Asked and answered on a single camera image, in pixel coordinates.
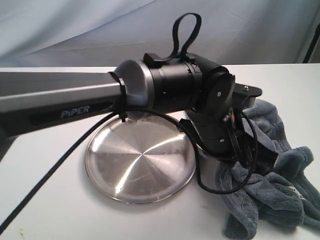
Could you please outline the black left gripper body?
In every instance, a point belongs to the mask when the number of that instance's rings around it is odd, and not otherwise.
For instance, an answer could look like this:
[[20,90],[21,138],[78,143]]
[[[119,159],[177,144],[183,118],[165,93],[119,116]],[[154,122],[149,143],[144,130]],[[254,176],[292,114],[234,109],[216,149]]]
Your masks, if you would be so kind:
[[253,167],[255,174],[272,171],[278,154],[254,137],[252,128],[243,113],[235,111],[233,119],[213,121],[191,110],[179,121],[191,134],[202,155],[214,158],[228,167],[238,162],[246,169]]

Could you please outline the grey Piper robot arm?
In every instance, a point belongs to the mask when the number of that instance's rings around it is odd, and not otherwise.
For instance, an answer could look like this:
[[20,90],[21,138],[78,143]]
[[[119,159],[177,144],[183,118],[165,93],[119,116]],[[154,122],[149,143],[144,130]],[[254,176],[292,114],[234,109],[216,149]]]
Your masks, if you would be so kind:
[[183,125],[206,154],[234,161],[226,122],[234,121],[242,143],[247,113],[262,90],[236,83],[227,68],[201,56],[161,62],[147,54],[114,70],[100,67],[3,67],[0,70],[0,154],[15,139],[108,112],[142,115],[140,107],[167,114],[186,111]]

